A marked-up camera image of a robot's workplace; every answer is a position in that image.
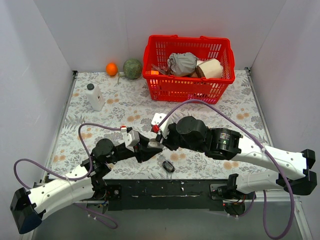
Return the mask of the white earbud charging case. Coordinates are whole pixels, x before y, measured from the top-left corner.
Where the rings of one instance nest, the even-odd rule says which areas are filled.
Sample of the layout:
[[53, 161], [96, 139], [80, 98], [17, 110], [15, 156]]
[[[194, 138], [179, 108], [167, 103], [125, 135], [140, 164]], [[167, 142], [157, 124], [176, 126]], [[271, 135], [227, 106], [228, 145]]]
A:
[[159, 145], [159, 143], [157, 141], [150, 140], [148, 142], [148, 144], [147, 144], [147, 147], [148, 148], [157, 148], [158, 149], [160, 147], [160, 145]]

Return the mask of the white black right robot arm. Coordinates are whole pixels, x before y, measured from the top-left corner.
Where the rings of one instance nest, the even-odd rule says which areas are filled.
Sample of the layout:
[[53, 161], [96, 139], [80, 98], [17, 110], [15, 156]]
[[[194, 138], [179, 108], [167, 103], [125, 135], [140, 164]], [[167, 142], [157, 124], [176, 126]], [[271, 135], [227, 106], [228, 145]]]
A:
[[307, 196], [317, 186], [317, 174], [311, 171], [315, 152], [310, 149], [290, 152], [259, 146], [237, 131], [209, 128], [192, 116], [174, 123], [166, 114], [156, 113], [151, 126], [157, 133], [156, 140], [171, 151], [188, 149], [214, 160], [244, 162], [266, 169], [258, 173], [231, 174], [227, 185], [217, 189], [223, 197], [237, 199], [263, 190], [292, 190], [294, 195]]

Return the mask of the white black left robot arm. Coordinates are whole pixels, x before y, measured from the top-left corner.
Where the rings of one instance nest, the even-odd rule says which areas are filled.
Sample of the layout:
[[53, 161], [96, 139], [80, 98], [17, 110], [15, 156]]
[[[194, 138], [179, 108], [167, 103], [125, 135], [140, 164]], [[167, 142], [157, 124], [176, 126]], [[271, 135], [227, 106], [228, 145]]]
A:
[[130, 158], [143, 163], [163, 150], [162, 144], [136, 130], [123, 128], [121, 132], [122, 144], [114, 145], [108, 138], [99, 140], [88, 159], [66, 174], [57, 174], [56, 179], [40, 187], [31, 188], [23, 183], [10, 204], [18, 232], [31, 232], [51, 214], [78, 201], [105, 198], [111, 193], [103, 179], [111, 171], [110, 164]]

